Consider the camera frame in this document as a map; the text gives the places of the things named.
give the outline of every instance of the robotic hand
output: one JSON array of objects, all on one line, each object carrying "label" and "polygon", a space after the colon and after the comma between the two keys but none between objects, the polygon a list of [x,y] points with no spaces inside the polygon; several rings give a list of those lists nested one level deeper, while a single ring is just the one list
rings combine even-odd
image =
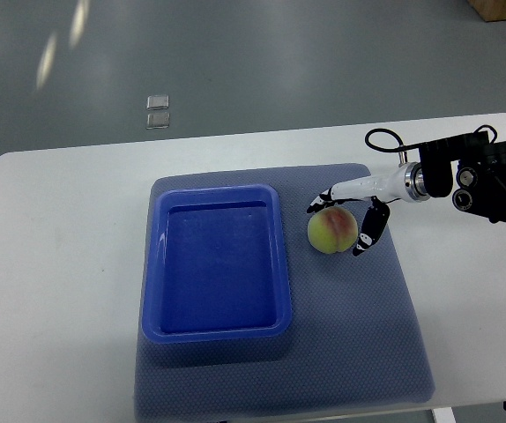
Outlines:
[{"label": "robotic hand", "polygon": [[361,236],[353,249],[353,254],[358,256],[382,235],[391,214],[388,203],[399,199],[413,203],[428,198],[423,185],[421,163],[400,163],[398,170],[392,174],[336,183],[317,196],[307,212],[319,212],[325,207],[343,204],[345,201],[371,200],[372,205],[362,222]]},{"label": "robotic hand", "polygon": [[[488,141],[491,130],[494,137]],[[370,143],[372,134],[384,132],[398,140],[398,147],[386,149]],[[392,174],[372,175],[339,182],[322,192],[307,212],[345,201],[371,200],[361,225],[361,235],[353,254],[358,256],[376,244],[390,216],[388,203],[402,199],[408,203],[446,197],[453,188],[451,162],[459,160],[453,204],[462,211],[488,218],[492,223],[506,222],[506,141],[495,144],[494,128],[482,125],[476,131],[420,143],[404,145],[391,130],[377,128],[365,136],[365,144],[379,152],[397,152],[400,165]],[[406,151],[418,149],[420,162],[407,163]]]}]

